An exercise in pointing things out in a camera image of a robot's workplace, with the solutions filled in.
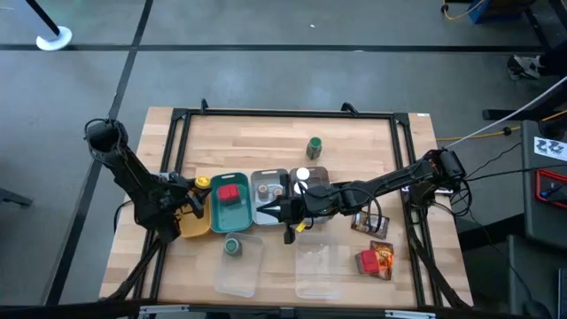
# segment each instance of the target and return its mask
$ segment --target green can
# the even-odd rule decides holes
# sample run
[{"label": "green can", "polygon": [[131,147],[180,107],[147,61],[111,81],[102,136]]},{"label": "green can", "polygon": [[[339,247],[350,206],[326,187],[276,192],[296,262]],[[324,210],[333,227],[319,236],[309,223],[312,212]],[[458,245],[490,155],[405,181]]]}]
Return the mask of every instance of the green can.
[{"label": "green can", "polygon": [[229,238],[224,242],[224,251],[231,256],[242,254],[242,244],[237,239]]},{"label": "green can", "polygon": [[322,141],[319,137],[311,137],[307,145],[307,156],[310,160],[314,160],[321,155]]}]

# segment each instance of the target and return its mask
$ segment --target white bottle cap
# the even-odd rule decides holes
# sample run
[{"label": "white bottle cap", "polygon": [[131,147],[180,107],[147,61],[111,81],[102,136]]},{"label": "white bottle cap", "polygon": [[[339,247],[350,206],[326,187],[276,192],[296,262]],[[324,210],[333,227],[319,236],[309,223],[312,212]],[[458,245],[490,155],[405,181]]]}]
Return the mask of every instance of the white bottle cap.
[{"label": "white bottle cap", "polygon": [[305,181],[307,178],[309,178],[309,170],[305,167],[298,168],[295,175],[300,181]]},{"label": "white bottle cap", "polygon": [[[305,182],[300,182],[301,185],[303,185],[303,188],[307,189],[307,184]],[[297,194],[301,195],[301,189],[299,188],[299,184],[295,183],[295,185],[293,185],[293,191],[295,191]]]}]

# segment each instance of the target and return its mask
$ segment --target wooden table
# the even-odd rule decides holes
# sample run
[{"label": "wooden table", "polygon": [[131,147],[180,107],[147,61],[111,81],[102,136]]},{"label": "wooden table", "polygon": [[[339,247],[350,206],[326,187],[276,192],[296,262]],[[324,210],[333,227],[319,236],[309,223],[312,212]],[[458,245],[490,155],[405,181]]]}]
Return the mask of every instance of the wooden table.
[{"label": "wooden table", "polygon": [[[137,156],[151,172],[159,172],[173,109],[149,109]],[[437,148],[429,114],[410,114],[416,156]],[[404,141],[399,128],[400,140]],[[176,134],[174,145],[178,145]],[[319,136],[322,155],[311,161],[305,156],[308,138]],[[404,165],[407,152],[402,147]],[[170,169],[175,161],[174,147]],[[395,170],[389,122],[368,119],[283,118],[245,116],[192,116],[185,152],[184,176],[218,175],[269,168],[324,166],[331,182],[368,180]],[[350,229],[350,217],[335,216],[330,222],[306,231],[327,231],[341,244],[344,267],[335,274],[341,297],[337,300],[305,300],[295,294],[295,245],[284,245],[284,227],[253,225],[245,233],[262,236],[264,255],[256,293],[241,298],[214,289],[215,272],[220,266],[222,234],[210,233],[194,239],[177,238],[167,249],[159,289],[159,302],[207,305],[262,305],[295,307],[397,307],[416,306],[408,242],[398,191],[378,198],[384,215],[390,217],[387,239],[395,250],[391,281],[359,275],[353,256],[369,248],[369,235]],[[448,199],[437,201],[449,205]],[[454,218],[435,206],[429,210],[429,227],[435,259],[440,271],[472,305],[469,282],[462,261]],[[108,296],[140,259],[145,229],[134,223],[133,207],[122,209],[114,237],[100,296]],[[423,266],[425,298],[432,304],[431,288]],[[149,295],[153,264],[144,282]]]}]

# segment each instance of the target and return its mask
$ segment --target yellow container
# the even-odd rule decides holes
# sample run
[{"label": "yellow container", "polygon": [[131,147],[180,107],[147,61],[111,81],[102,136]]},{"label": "yellow container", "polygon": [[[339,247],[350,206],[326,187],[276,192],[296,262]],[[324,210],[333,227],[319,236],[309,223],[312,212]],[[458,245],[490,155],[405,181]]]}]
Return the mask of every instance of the yellow container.
[{"label": "yellow container", "polygon": [[203,218],[199,219],[195,214],[191,213],[191,206],[187,205],[182,208],[183,214],[178,214],[179,230],[181,237],[193,238],[203,236],[211,231],[211,200],[210,196],[206,197],[205,212]]}]

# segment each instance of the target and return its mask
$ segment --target red cube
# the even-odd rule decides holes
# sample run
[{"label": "red cube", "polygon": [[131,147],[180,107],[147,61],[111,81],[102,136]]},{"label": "red cube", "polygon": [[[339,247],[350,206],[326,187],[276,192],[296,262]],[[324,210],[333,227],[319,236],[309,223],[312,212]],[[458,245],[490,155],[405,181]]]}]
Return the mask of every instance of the red cube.
[{"label": "red cube", "polygon": [[361,274],[376,273],[380,270],[380,264],[376,252],[373,250],[365,250],[355,255],[356,265]]},{"label": "red cube", "polygon": [[240,194],[236,184],[229,184],[219,188],[219,200],[223,205],[229,205],[240,201]]}]

